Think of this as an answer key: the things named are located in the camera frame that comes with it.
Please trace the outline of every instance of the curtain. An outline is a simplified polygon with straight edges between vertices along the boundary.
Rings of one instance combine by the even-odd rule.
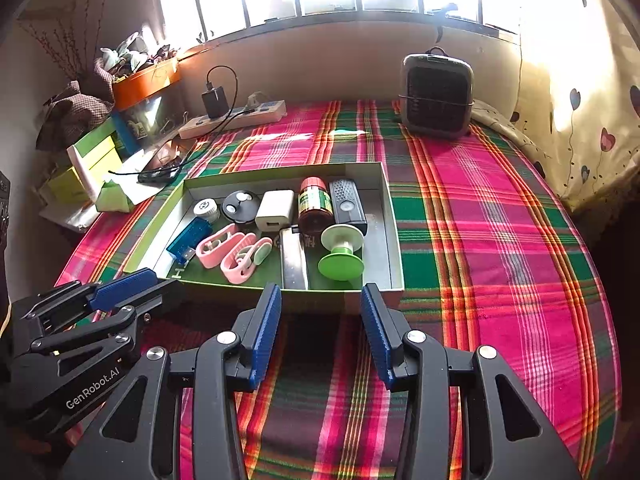
[[[520,5],[511,124],[482,105],[474,116],[519,145],[593,244],[637,187],[640,51],[608,0]]]

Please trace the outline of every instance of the white power adapter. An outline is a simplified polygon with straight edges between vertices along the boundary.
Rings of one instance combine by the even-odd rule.
[[[290,189],[267,191],[260,202],[255,216],[255,224],[260,231],[277,232],[291,225],[293,219],[293,199],[295,193]]]

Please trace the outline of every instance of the black cable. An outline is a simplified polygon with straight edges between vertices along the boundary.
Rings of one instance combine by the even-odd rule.
[[[217,68],[228,68],[229,70],[231,70],[231,72],[234,73],[234,77],[236,78],[236,95],[238,95],[238,74],[236,74],[236,71],[233,68],[231,68],[229,65],[216,65],[209,68],[209,71],[207,72],[207,90],[213,90],[213,85],[209,81],[209,75],[211,74],[211,72],[213,72]]]
[[[427,52],[425,52],[425,54],[432,54],[436,49],[440,50],[443,56],[449,57],[449,54],[447,54],[441,46],[432,46],[429,50],[427,50]]]
[[[219,67],[228,68],[229,70],[231,70],[231,72],[234,73],[234,77],[236,78],[236,91],[234,92],[234,101],[231,104],[231,108],[229,108],[229,111],[227,112],[225,118],[222,119],[221,122],[216,124],[216,126],[214,126],[212,129],[210,129],[208,132],[206,132],[206,133],[204,133],[204,134],[202,134],[202,135],[200,135],[200,136],[198,136],[196,138],[204,137],[206,135],[212,134],[218,128],[220,128],[220,131],[222,131],[224,129],[224,126],[227,126],[236,117],[238,117],[240,115],[247,115],[247,114],[250,114],[252,112],[255,112],[255,110],[242,110],[241,112],[238,112],[237,114],[235,114],[233,117],[229,118],[229,116],[231,115],[231,112],[233,112],[234,108],[236,107],[236,99],[238,98],[238,74],[236,74],[236,71],[233,68],[231,68],[230,66],[227,66],[227,65],[216,65],[216,66],[210,68],[209,71],[207,72],[207,88],[209,88],[209,86],[211,85],[211,83],[209,82],[209,74],[211,74],[213,69],[219,68]],[[215,138],[215,136],[212,136],[209,139],[209,142],[202,149],[203,152],[206,152],[209,149],[209,147],[213,143],[214,138]],[[193,162],[193,161],[194,161],[194,158],[188,158],[187,160],[181,162],[177,166],[171,166],[170,168],[165,168],[165,170],[175,170],[175,169],[183,168],[184,166],[186,166],[187,164],[189,164],[190,162]],[[162,167],[157,168],[155,170],[132,171],[131,173],[117,173],[115,171],[109,170],[108,173],[111,173],[113,175],[139,175],[139,174],[145,174],[145,173],[157,173],[158,171],[162,171]]]
[[[214,126],[212,129],[210,129],[208,132],[206,132],[205,134],[202,134],[198,137],[204,137],[206,135],[212,134],[213,132],[215,132],[218,128],[220,128],[220,126],[222,126],[224,124],[224,126],[227,126],[231,121],[233,121],[236,117],[241,116],[241,115],[247,115],[247,114],[251,114],[255,112],[255,109],[252,110],[242,110],[240,112],[238,112],[237,114],[233,115],[228,121],[225,120],[226,118],[221,122],[218,123],[216,126]],[[213,136],[209,139],[209,141],[206,143],[205,147],[201,150],[202,152],[206,152],[209,147],[212,145],[214,139],[216,138],[216,136]],[[133,171],[132,173],[115,173],[114,171],[109,171],[109,173],[114,174],[114,175],[139,175],[139,174],[144,174],[144,173],[157,173],[158,171],[167,171],[167,170],[176,170],[178,168],[183,168],[185,167],[187,164],[189,164],[190,162],[193,162],[194,160],[196,160],[197,158],[200,157],[200,155],[197,156],[192,156],[193,158],[188,158],[187,160],[181,162],[180,164],[177,164],[176,166],[171,166],[169,168],[157,168],[155,170],[143,170],[143,171]]]

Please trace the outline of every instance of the green box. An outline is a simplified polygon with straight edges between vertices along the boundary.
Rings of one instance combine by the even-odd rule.
[[[287,166],[185,180],[169,195],[145,229],[125,266],[125,272],[149,267],[160,278],[175,277],[187,283],[192,299],[210,301],[215,298],[216,305],[251,308],[265,283],[275,282],[282,286],[280,250],[276,245],[265,262],[242,285],[229,284],[220,268],[205,269],[195,256],[187,266],[181,267],[165,249],[194,218],[193,206],[200,200],[213,198],[220,207],[227,195],[238,190],[250,190],[262,196],[268,190],[292,189],[297,194],[300,184],[308,176],[318,176],[327,185],[338,178],[350,178],[356,182],[369,225],[364,247],[356,253],[362,257],[365,271],[361,278],[352,282],[332,282],[321,276],[317,270],[318,260],[328,251],[316,238],[315,246],[305,248],[310,290],[284,289],[284,309],[357,314],[360,289],[369,282],[378,284],[388,306],[397,306],[404,291],[402,259],[388,182],[378,162]],[[213,231],[227,224],[226,219],[218,219],[212,226]]]

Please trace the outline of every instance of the yellow box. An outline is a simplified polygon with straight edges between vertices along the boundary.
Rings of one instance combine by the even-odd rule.
[[[111,138],[114,131],[113,121],[109,118],[75,143],[82,162],[97,182],[104,182],[106,173],[117,170],[122,164]],[[76,168],[73,167],[59,170],[43,187],[47,189],[41,190],[42,195],[52,196],[60,203],[83,203],[89,200]]]

